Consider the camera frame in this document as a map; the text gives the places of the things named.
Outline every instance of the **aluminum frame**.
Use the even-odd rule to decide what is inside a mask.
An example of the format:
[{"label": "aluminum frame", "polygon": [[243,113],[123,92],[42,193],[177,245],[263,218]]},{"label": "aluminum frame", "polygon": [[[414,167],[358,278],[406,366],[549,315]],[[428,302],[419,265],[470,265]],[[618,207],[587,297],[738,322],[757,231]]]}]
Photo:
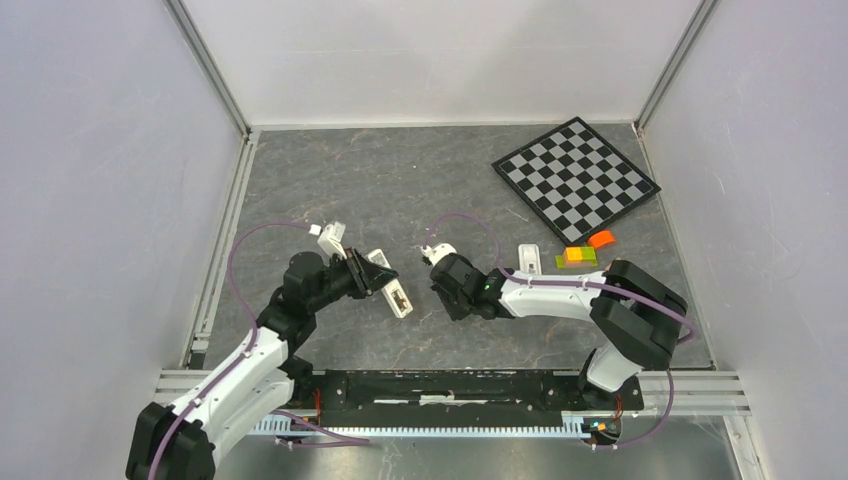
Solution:
[{"label": "aluminum frame", "polygon": [[654,85],[653,90],[651,90],[651,94],[648,95],[648,100],[645,101],[642,111],[639,112],[639,116],[636,117],[636,121],[633,122],[633,125],[640,137],[641,131],[648,125],[648,122],[651,121],[651,117],[653,117],[654,113],[657,111],[657,107],[671,86],[671,83],[674,81],[674,78],[677,76],[677,73],[680,71],[680,67],[689,55],[692,45],[698,39],[698,35],[701,33],[701,30],[707,23],[707,20],[709,20],[713,11],[715,11],[715,7],[718,2],[719,0],[701,0],[701,3],[695,10],[692,18],[689,20],[689,24],[686,25],[683,35],[680,37],[680,40],[677,41],[677,46],[674,47],[671,57],[668,59],[665,68],[663,68],[663,71],[660,74],[660,78],[657,79],[657,83]]},{"label": "aluminum frame", "polygon": [[163,2],[168,7],[168,11],[171,12],[171,16],[174,18],[174,22],[176,22],[180,32],[182,32],[189,48],[191,48],[191,53],[197,59],[197,63],[200,64],[200,68],[203,70],[209,83],[212,84],[212,88],[215,90],[221,103],[224,104],[224,108],[227,110],[227,115],[230,117],[230,121],[233,122],[233,126],[236,127],[236,130],[242,136],[248,136],[251,133],[250,124],[241,113],[235,97],[233,97],[232,92],[227,86],[227,82],[224,80],[224,76],[215,64],[215,60],[212,58],[212,54],[209,52],[206,43],[203,41],[203,37],[200,36],[200,32],[191,19],[191,14],[189,14],[185,4],[182,0],[163,0]]}]

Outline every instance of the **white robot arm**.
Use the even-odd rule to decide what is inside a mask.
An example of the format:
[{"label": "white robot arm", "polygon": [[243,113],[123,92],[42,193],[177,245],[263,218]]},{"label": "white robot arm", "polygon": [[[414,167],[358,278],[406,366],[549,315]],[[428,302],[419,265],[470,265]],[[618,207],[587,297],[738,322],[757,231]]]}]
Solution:
[{"label": "white robot arm", "polygon": [[668,368],[679,323],[641,304],[628,306],[618,295],[585,288],[623,286],[685,315],[687,305],[679,295],[630,262],[616,260],[608,271],[575,276],[499,269],[486,275],[449,244],[423,248],[422,254],[433,266],[432,289],[453,320],[476,314],[486,319],[555,316],[596,323],[608,342],[592,352],[581,372],[587,395],[607,397],[643,369]]}]

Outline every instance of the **white wall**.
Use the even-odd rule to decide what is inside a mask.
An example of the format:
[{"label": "white wall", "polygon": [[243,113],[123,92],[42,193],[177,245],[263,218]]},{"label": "white wall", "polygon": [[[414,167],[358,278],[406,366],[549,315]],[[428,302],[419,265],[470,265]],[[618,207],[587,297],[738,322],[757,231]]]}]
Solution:
[{"label": "white wall", "polygon": [[630,120],[697,0],[185,0],[248,121]]},{"label": "white wall", "polygon": [[121,478],[238,135],[157,0],[2,2],[0,58],[0,478]]},{"label": "white wall", "polygon": [[846,8],[722,2],[646,132],[778,479],[845,478]]}]

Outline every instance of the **black and white checkerboard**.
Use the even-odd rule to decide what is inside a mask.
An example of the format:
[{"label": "black and white checkerboard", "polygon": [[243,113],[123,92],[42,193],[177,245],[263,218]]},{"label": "black and white checkerboard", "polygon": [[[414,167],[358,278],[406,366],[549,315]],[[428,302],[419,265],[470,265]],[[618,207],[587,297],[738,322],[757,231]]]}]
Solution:
[{"label": "black and white checkerboard", "polygon": [[566,245],[585,242],[660,191],[580,118],[492,166]]}]

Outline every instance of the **purple cable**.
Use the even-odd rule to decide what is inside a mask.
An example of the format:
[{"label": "purple cable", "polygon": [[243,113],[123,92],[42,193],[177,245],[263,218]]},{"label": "purple cable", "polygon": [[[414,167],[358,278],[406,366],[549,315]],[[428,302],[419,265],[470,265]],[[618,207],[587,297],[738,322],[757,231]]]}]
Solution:
[{"label": "purple cable", "polygon": [[[462,213],[462,212],[449,212],[449,213],[442,215],[441,217],[437,218],[436,221],[433,222],[433,224],[430,225],[430,227],[427,229],[427,235],[424,237],[424,241],[421,243],[422,246],[424,246],[424,247],[430,246],[430,238],[435,234],[436,227],[438,227],[438,225],[440,223],[442,223],[442,221],[444,221],[446,218],[449,218],[449,217],[460,217],[460,218],[465,218],[467,220],[471,220],[472,222],[476,223],[477,225],[482,227],[484,230],[486,230],[486,233],[488,233],[489,236],[492,238],[492,240],[495,242],[495,268],[497,268],[501,272],[501,274],[503,274],[504,277],[512,280],[513,282],[519,283],[521,285],[527,285],[528,283],[530,283],[530,282],[528,282],[527,279],[518,278],[518,277],[512,275],[511,273],[507,272],[504,269],[504,267],[501,265],[501,242],[500,242],[500,240],[498,240],[497,234],[495,234],[495,231],[492,230],[492,227],[490,227],[488,224],[486,224],[486,222],[484,222],[483,220],[480,220],[479,218],[475,217],[474,215],[471,215],[471,214],[468,214],[468,213]],[[635,300],[635,301],[637,301],[637,302],[639,302],[643,305],[646,305],[648,307],[651,307],[651,308],[659,311],[660,313],[668,315],[673,320],[679,322],[680,324],[682,324],[686,328],[688,328],[689,332],[686,335],[680,337],[677,340],[678,345],[683,345],[684,343],[687,343],[687,342],[693,340],[695,338],[695,332],[697,332],[697,327],[695,327],[695,325],[690,320],[688,320],[686,317],[684,317],[683,315],[680,315],[679,313],[675,312],[674,310],[671,310],[670,308],[666,307],[665,305],[663,305],[661,303],[657,303],[654,300],[651,300],[650,298],[645,297],[644,295],[640,295],[638,293],[631,292],[631,291],[623,289],[621,287],[616,287],[615,285],[607,285],[605,283],[597,283],[597,282],[585,282],[584,283],[584,282],[581,282],[581,281],[578,281],[578,280],[534,280],[532,283],[533,283],[533,285],[538,285],[538,286],[580,287],[580,288],[589,287],[589,288],[595,288],[595,289],[598,289],[598,290],[606,290],[610,293],[615,293],[616,295],[621,295],[621,296],[624,296],[624,297],[627,297],[627,298],[631,298],[631,299],[633,299],[633,300]]]},{"label": "purple cable", "polygon": [[259,328],[256,326],[256,315],[253,313],[253,310],[250,309],[250,306],[244,300],[244,297],[241,295],[241,291],[238,289],[236,285],[235,276],[233,274],[233,263],[236,257],[236,251],[238,251],[241,243],[249,236],[253,235],[258,230],[262,230],[268,227],[294,227],[299,228],[301,230],[309,230],[309,225],[303,225],[292,222],[269,222],[263,223],[262,225],[257,225],[250,230],[244,232],[239,238],[233,242],[233,247],[230,249],[230,254],[227,257],[227,283],[230,284],[230,288],[233,290],[233,294],[238,300],[239,304],[241,304],[242,308],[245,312],[247,312],[248,317],[250,318],[250,339],[247,342],[247,348],[244,349],[242,355],[237,356],[229,365],[224,368],[221,373],[219,373],[215,378],[213,378],[206,387],[194,397],[194,400],[177,415],[177,418],[171,423],[168,427],[168,430],[165,432],[165,436],[162,437],[162,440],[159,442],[159,447],[156,448],[156,453],[153,455],[153,461],[150,463],[150,471],[147,474],[147,480],[156,480],[156,471],[159,469],[159,464],[162,462],[162,455],[165,453],[165,448],[167,448],[168,443],[170,443],[171,438],[174,436],[174,432],[176,432],[177,427],[180,423],[185,420],[185,418],[195,409],[195,401],[200,400],[203,401],[206,398],[206,395],[215,388],[216,385],[221,383],[227,375],[230,374],[245,358],[245,355],[249,355],[250,352],[253,351],[256,346],[256,337],[259,335]]},{"label": "purple cable", "polygon": [[668,405],[666,405],[665,411],[663,412],[662,417],[660,417],[660,420],[656,423],[656,425],[654,425],[652,429],[648,430],[648,433],[640,435],[632,440],[616,443],[615,445],[597,445],[595,446],[596,449],[617,450],[621,447],[635,445],[653,437],[655,433],[660,431],[660,428],[662,428],[662,426],[665,425],[666,420],[668,420],[668,416],[671,413],[671,407],[672,405],[674,405],[674,379],[671,377],[671,370],[666,370],[665,374],[668,375]]},{"label": "purple cable", "polygon": [[371,440],[368,440],[367,438],[348,437],[347,435],[342,435],[340,433],[331,432],[331,431],[327,430],[326,428],[323,428],[323,427],[318,426],[318,425],[313,425],[313,424],[307,422],[306,420],[298,417],[297,415],[295,415],[293,413],[289,413],[285,410],[274,410],[271,413],[273,413],[275,415],[282,415],[284,417],[288,417],[288,418],[294,420],[295,422],[303,425],[304,427],[306,427],[310,430],[314,430],[318,433],[323,433],[324,435],[327,435],[328,437],[333,437],[336,440],[339,440],[338,442],[333,442],[333,443],[292,443],[291,444],[292,448],[354,447],[354,446],[368,445],[368,444],[371,443]]}]

